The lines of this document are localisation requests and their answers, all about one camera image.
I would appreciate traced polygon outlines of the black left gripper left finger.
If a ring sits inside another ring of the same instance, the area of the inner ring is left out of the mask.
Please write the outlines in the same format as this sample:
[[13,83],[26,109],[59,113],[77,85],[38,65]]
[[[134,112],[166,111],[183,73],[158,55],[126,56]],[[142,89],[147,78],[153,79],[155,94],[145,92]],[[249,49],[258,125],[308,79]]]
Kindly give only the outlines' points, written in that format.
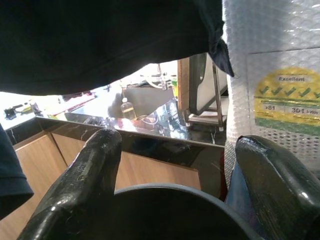
[[21,231],[20,240],[84,240],[114,196],[122,136],[96,131],[72,164],[51,185]]

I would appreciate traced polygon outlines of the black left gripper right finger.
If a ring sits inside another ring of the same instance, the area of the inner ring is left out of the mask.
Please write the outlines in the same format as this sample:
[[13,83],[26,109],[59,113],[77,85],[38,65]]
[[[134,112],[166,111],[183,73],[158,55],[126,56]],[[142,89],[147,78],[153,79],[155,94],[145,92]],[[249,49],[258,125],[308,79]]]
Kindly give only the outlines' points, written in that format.
[[236,160],[269,240],[320,238],[320,181],[286,148],[241,136]]

